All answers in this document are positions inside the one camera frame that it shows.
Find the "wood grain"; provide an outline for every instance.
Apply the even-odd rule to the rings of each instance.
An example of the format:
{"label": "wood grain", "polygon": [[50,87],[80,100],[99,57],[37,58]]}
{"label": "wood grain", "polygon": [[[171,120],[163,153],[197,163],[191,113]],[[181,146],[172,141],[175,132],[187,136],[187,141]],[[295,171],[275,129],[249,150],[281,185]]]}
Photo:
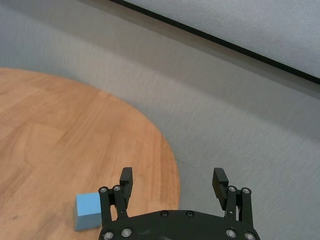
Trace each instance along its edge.
{"label": "wood grain", "polygon": [[130,216],[177,209],[180,180],[160,131],[118,98],[70,79],[0,68],[0,239],[94,240],[74,231],[77,193],[133,168]]}

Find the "wooden tabletop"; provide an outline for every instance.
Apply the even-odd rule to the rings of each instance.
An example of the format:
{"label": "wooden tabletop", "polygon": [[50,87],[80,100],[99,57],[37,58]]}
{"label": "wooden tabletop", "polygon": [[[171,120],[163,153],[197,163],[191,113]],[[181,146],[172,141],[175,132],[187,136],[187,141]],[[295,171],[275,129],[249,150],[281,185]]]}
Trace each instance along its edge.
{"label": "wooden tabletop", "polygon": [[0,239],[97,240],[74,231],[79,193],[119,184],[132,167],[128,215],[178,209],[179,173],[161,132],[92,86],[0,68]]}

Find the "black baseboard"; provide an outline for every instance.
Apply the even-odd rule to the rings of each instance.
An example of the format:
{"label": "black baseboard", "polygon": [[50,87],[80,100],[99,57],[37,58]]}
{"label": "black baseboard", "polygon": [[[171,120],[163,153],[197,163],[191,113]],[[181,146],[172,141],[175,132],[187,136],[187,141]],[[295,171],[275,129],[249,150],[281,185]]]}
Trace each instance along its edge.
{"label": "black baseboard", "polygon": [[167,18],[165,16],[157,14],[157,13],[155,13],[153,11],[147,10],[147,9],[145,9],[143,7],[140,7],[140,6],[134,5],[132,3],[129,3],[127,1],[124,1],[124,0],[110,0],[110,1],[114,2],[114,3],[117,3],[117,4],[120,4],[120,5],[122,5],[122,6],[126,7],[126,8],[132,9],[134,11],[137,11],[137,12],[141,13],[141,14],[144,14],[144,15],[147,15],[147,16],[149,16],[151,18],[154,18],[154,19],[157,19],[159,21],[162,21],[162,22],[164,22],[166,24],[170,24],[170,25],[172,25],[174,27],[177,27],[179,29],[182,29],[182,30],[187,31],[189,33],[192,33],[194,35],[197,35],[197,36],[199,36],[201,38],[207,39],[207,40],[209,40],[211,42],[214,42],[216,44],[219,44],[219,45],[222,45],[222,46],[227,47],[229,49],[232,49],[234,51],[237,51],[238,53],[244,54],[246,56],[249,56],[251,58],[254,58],[256,60],[259,60],[261,62],[264,62],[266,64],[274,66],[274,67],[276,67],[278,69],[284,70],[284,71],[286,71],[288,73],[294,74],[294,75],[296,75],[298,77],[301,77],[303,79],[306,79],[308,81],[311,81],[313,83],[316,83],[316,84],[320,85],[320,78],[318,78],[316,76],[310,75],[310,74],[308,74],[306,72],[300,71],[298,69],[295,69],[293,67],[285,65],[285,64],[280,63],[278,61],[272,60],[272,59],[270,59],[268,57],[265,57],[263,55],[255,53],[253,51],[245,49],[245,48],[243,48],[241,46],[235,45],[235,44],[233,44],[231,42],[228,42],[228,41],[225,41],[225,40],[223,40],[221,38],[212,36],[212,35],[210,35],[208,33],[205,33],[203,31],[197,30],[197,29],[195,29],[193,27],[187,26],[187,25],[185,25],[183,23],[180,23],[178,21],[172,20],[170,18]]}

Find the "bolt head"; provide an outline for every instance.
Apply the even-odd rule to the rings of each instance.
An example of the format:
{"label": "bolt head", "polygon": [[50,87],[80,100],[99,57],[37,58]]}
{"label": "bolt head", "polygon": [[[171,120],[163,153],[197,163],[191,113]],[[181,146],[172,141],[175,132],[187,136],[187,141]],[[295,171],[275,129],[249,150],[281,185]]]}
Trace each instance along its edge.
{"label": "bolt head", "polygon": [[249,193],[250,193],[250,190],[247,189],[247,188],[244,188],[244,189],[242,189],[242,192],[244,192],[245,194],[249,194]]}
{"label": "bolt head", "polygon": [[190,218],[192,218],[194,216],[194,212],[193,211],[187,211],[185,214]]}
{"label": "bolt head", "polygon": [[162,217],[167,217],[169,215],[167,211],[162,211],[160,214]]}
{"label": "bolt head", "polygon": [[123,229],[122,230],[122,232],[121,232],[121,235],[123,236],[123,237],[129,237],[130,235],[132,234],[132,231],[131,231],[131,229],[130,228],[125,228],[125,229]]}
{"label": "bolt head", "polygon": [[236,191],[236,188],[233,187],[233,186],[230,186],[230,187],[229,187],[229,190],[230,190],[231,192],[235,192],[235,191]]}
{"label": "bolt head", "polygon": [[114,233],[112,231],[107,231],[104,235],[103,235],[103,239],[104,240],[110,240],[114,237]]}
{"label": "bolt head", "polygon": [[247,240],[256,240],[255,236],[250,232],[246,232],[244,236],[245,236],[245,239]]}
{"label": "bolt head", "polygon": [[232,229],[227,229],[225,233],[230,238],[235,238],[237,236],[236,232]]}

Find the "blue foam cube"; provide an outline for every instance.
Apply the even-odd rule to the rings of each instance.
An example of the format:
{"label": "blue foam cube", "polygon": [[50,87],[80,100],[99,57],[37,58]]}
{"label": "blue foam cube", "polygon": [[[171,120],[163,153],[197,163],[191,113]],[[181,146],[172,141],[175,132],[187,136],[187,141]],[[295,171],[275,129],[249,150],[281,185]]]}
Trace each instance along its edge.
{"label": "blue foam cube", "polygon": [[101,225],[101,206],[98,192],[77,194],[74,204],[74,229],[76,231]]}

